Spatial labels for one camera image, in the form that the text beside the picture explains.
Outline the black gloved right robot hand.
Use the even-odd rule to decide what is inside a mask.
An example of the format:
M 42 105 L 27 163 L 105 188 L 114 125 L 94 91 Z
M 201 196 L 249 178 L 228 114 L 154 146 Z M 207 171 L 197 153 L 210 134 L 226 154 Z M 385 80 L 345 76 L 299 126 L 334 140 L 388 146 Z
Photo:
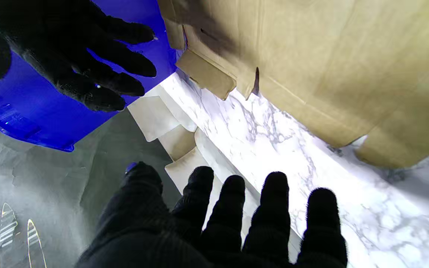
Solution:
M 157 75 L 155 65 L 127 44 L 155 38 L 149 26 L 106 15 L 91 0 L 0 0 L 0 79 L 14 52 L 88 109 L 122 111 L 124 95 L 145 94 L 132 75 Z

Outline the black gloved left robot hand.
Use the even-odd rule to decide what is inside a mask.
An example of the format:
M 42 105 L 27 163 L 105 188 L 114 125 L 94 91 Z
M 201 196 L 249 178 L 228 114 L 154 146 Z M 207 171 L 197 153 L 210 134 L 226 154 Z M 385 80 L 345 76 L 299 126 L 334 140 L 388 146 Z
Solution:
M 229 176 L 207 226 L 213 187 L 208 166 L 193 170 L 172 211 L 162 198 L 156 170 L 139 162 L 100 217 L 95 238 L 77 268 L 345 268 L 347 243 L 341 234 L 335 194 L 319 187 L 308 197 L 306 230 L 295 263 L 288 258 L 288 181 L 283 172 L 267 175 L 260 205 L 241 239 L 245 181 Z

